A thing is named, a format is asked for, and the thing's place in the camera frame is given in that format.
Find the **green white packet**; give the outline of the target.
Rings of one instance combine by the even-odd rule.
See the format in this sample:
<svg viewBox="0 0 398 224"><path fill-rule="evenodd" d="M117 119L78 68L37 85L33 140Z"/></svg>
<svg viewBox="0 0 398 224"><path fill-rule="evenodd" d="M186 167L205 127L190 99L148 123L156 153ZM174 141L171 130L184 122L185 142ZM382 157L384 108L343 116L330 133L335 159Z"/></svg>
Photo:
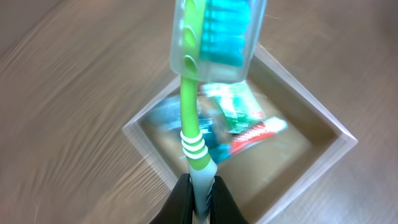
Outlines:
<svg viewBox="0 0 398 224"><path fill-rule="evenodd" d="M232 134L242 133L267 118L247 81L205 83L201 90L219 109Z"/></svg>

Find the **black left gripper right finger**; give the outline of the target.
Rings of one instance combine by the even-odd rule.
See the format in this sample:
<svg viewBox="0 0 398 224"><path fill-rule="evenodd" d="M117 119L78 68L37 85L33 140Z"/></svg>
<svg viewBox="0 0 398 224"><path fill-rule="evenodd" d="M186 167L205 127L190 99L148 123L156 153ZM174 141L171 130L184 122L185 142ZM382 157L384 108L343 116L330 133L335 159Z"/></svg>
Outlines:
<svg viewBox="0 0 398 224"><path fill-rule="evenodd" d="M216 175L211 191L211 224L248 224L222 177Z"/></svg>

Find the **small teal tube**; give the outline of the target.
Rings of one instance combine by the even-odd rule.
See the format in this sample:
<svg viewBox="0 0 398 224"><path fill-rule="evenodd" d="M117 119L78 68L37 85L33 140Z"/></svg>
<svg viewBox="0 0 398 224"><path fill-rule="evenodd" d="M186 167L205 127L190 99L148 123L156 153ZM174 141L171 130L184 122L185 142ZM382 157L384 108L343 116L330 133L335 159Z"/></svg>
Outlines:
<svg viewBox="0 0 398 224"><path fill-rule="evenodd" d="M285 131L287 128L288 124L285 120L273 116L260 121L246 131L235 135L227 144L220 144L218 147L210 149L210 156L217 164L219 164L256 144Z"/></svg>

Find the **blue mouthwash bottle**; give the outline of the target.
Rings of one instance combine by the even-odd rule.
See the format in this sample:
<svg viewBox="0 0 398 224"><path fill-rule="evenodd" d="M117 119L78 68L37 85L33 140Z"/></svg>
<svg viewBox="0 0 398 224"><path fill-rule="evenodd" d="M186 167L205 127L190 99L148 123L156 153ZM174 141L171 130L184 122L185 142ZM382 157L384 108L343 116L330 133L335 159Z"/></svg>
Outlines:
<svg viewBox="0 0 398 224"><path fill-rule="evenodd" d="M215 133L215 120L208 114L209 109L206 108L203 99L197 99L197 109L198 124L206 145L209 149L218 147L220 142ZM161 131L180 132L182 130L180 97L172 95L164 98L148 112L147 119Z"/></svg>

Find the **green white toothbrush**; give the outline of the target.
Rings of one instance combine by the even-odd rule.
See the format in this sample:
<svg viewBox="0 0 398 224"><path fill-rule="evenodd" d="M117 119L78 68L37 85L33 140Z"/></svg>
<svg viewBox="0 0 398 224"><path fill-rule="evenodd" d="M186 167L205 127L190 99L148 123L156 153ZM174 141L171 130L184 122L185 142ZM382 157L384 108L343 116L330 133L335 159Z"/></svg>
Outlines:
<svg viewBox="0 0 398 224"><path fill-rule="evenodd" d="M199 120L200 86L246 79L267 0L176 0L169 65L180 79L180 140L193 190L193 214L206 223L218 167Z"/></svg>

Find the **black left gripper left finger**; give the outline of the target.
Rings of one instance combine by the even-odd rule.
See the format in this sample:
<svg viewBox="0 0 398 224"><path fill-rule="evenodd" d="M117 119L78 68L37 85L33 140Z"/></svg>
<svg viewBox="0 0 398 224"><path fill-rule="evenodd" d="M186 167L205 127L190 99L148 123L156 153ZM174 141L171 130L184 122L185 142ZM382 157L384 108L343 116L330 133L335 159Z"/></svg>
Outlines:
<svg viewBox="0 0 398 224"><path fill-rule="evenodd" d="M159 213L150 224L192 224L193 186L188 173L182 174Z"/></svg>

